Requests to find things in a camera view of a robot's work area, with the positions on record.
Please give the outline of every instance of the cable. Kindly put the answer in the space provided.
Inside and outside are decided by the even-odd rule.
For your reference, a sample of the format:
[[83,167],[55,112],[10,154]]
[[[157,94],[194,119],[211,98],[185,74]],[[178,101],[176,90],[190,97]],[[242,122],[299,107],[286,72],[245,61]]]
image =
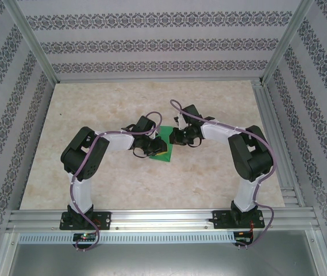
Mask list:
[[107,132],[103,132],[103,133],[100,133],[99,135],[97,135],[96,138],[93,140],[92,145],[90,146],[89,151],[88,151],[87,155],[85,156],[82,164],[80,165],[80,167],[78,168],[78,170],[76,171],[76,173],[72,176],[72,178],[71,178],[71,184],[70,184],[70,197],[71,197],[71,201],[74,204],[75,209],[79,212],[79,214],[94,227],[95,232],[97,234],[97,238],[96,238],[94,244],[92,244],[90,247],[84,248],[82,250],[78,247],[79,240],[77,240],[76,243],[75,243],[75,248],[76,248],[77,251],[81,250],[81,251],[85,252],[85,251],[88,251],[88,250],[93,249],[98,244],[100,235],[99,235],[99,229],[98,229],[98,227],[94,224],[94,222],[92,222],[81,211],[81,209],[79,208],[78,204],[76,204],[76,201],[75,201],[75,198],[74,198],[74,192],[73,192],[73,185],[75,183],[76,177],[78,177],[78,175],[82,171],[83,167],[87,163],[88,158],[89,158],[90,154],[92,153],[92,150],[93,150],[95,144],[97,143],[97,141],[98,141],[98,139],[100,137],[102,137],[104,135],[107,135],[107,134],[146,135],[146,134],[149,134],[149,133],[154,132],[157,129],[159,129],[159,127],[162,124],[162,120],[163,120],[163,117],[162,117],[161,113],[159,113],[157,111],[152,111],[152,112],[149,112],[146,117],[148,117],[151,114],[158,114],[159,115],[159,123],[154,128],[152,128],[150,131],[145,131],[145,132],[107,131]]
[[202,144],[202,139],[199,138],[199,144],[198,145],[191,145],[191,144],[187,144],[190,148],[197,148]]
[[269,177],[271,177],[271,175],[275,172],[276,168],[277,168],[277,162],[276,162],[276,159],[275,159],[275,154],[274,154],[274,151],[273,149],[270,147],[270,145],[264,141],[261,137],[259,137],[258,135],[254,134],[254,133],[251,133],[251,132],[248,132],[248,131],[245,131],[243,129],[240,129],[240,128],[235,128],[234,126],[231,126],[231,125],[227,125],[227,124],[223,124],[221,122],[213,122],[213,121],[209,121],[209,120],[206,120],[204,118],[200,118],[200,117],[197,117],[197,116],[194,116],[188,112],[185,112],[184,110],[182,110],[182,105],[176,101],[175,99],[172,99],[170,100],[170,104],[176,109],[178,110],[181,114],[185,114],[191,118],[194,118],[196,120],[199,120],[199,121],[202,121],[202,122],[206,122],[208,124],[212,124],[212,125],[220,125],[224,128],[228,128],[228,129],[231,129],[233,131],[239,131],[239,132],[242,132],[246,135],[249,135],[255,139],[257,139],[258,141],[260,141],[268,150],[269,150],[269,153],[271,154],[271,157],[272,157],[272,160],[273,160],[273,168],[272,170],[266,174],[264,177],[262,177],[262,179],[260,179],[255,187],[255,191],[254,191],[254,194],[253,194],[253,202],[255,203],[255,205],[257,205],[258,207],[261,207],[261,208],[267,208],[271,211],[271,219],[269,220],[269,223],[268,225],[266,226],[266,228],[264,229],[264,231],[259,235],[259,237],[250,245],[248,246],[242,246],[242,248],[249,248],[249,247],[252,247],[254,246],[255,244],[257,244],[259,242],[260,239],[263,238],[264,234],[268,231],[269,227],[271,226],[272,222],[273,222],[273,219],[274,219],[274,210],[272,207],[270,206],[267,206],[267,205],[262,205],[262,204],[259,204],[256,202],[256,196],[257,196],[257,193],[260,189],[260,186],[261,186],[261,183],[265,180],[267,180]]
[[138,158],[141,158],[141,159],[144,159],[144,158],[147,158],[147,157],[148,157],[148,155],[140,156],[140,155],[136,154],[136,153],[135,153],[135,149],[133,149],[133,155],[134,155],[135,157],[138,157]]

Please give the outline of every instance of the marble floor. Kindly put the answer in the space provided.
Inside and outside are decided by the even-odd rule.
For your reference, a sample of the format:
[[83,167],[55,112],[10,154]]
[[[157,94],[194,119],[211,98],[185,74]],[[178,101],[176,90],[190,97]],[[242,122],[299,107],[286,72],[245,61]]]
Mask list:
[[[249,81],[58,84],[21,209],[66,208],[69,181],[60,156],[81,127],[119,130],[153,110],[163,125],[175,126],[172,98],[183,107],[194,104],[204,117],[261,126]],[[92,200],[96,209],[228,208],[238,183],[229,147],[204,140],[198,148],[175,145],[169,163],[132,151],[106,154],[93,177]],[[276,175],[262,185],[259,202],[284,207]]]

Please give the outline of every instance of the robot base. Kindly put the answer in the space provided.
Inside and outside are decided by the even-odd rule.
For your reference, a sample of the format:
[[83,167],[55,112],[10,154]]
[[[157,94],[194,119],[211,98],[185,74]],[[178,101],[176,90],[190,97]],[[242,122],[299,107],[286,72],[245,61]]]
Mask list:
[[[99,230],[109,230],[111,224],[111,212],[93,212],[93,206],[85,213]],[[81,214],[76,213],[70,205],[67,212],[63,212],[60,222],[60,230],[94,230],[94,227],[86,221]]]
[[214,224],[214,229],[246,229],[264,228],[263,213],[257,206],[247,212],[241,212],[232,201],[231,210],[216,210],[212,212],[213,219],[209,220]]

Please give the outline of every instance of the patterned wallpaper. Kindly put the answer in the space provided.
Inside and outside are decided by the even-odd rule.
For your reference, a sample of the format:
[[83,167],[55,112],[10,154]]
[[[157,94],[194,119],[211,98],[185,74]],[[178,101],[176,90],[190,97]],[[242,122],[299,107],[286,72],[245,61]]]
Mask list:
[[315,1],[268,89],[303,196],[327,243],[327,1]]
[[67,80],[259,77],[299,0],[18,3]]
[[0,241],[17,209],[53,88],[0,1]]

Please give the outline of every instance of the green object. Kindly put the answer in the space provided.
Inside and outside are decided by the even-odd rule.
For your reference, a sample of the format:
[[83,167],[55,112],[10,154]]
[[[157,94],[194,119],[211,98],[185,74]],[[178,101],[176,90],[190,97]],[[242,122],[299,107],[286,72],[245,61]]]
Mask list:
[[161,125],[158,136],[162,138],[163,141],[167,144],[167,152],[164,154],[159,154],[155,156],[150,156],[151,159],[161,160],[169,162],[171,160],[172,148],[174,145],[170,144],[170,134],[172,133],[174,127]]

